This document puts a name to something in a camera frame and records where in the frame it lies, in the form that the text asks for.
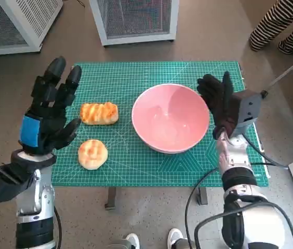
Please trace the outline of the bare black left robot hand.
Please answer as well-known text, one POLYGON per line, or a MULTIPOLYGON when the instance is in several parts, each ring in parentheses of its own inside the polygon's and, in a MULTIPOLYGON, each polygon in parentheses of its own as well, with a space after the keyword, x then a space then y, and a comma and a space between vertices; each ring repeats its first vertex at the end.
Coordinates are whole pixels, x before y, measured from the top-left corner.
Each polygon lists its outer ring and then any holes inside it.
POLYGON ((65 58, 57 57, 35 80, 31 92, 33 101, 23 116, 19 138, 28 154, 48 154, 68 146, 76 137, 81 120, 75 118, 67 123, 66 107, 71 106, 75 99, 82 69, 74 66, 65 83, 60 84, 65 66, 65 58))

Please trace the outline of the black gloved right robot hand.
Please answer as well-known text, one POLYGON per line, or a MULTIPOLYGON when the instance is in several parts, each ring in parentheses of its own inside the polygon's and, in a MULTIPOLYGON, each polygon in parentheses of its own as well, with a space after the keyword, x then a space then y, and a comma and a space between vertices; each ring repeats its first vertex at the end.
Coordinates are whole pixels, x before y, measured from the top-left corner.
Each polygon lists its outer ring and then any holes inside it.
POLYGON ((230 73, 226 71, 221 81, 211 74, 204 75, 197 80, 197 91, 213 115, 214 139, 217 140, 222 132, 231 136, 235 130, 236 121, 229 111, 230 99, 234 93, 230 73))

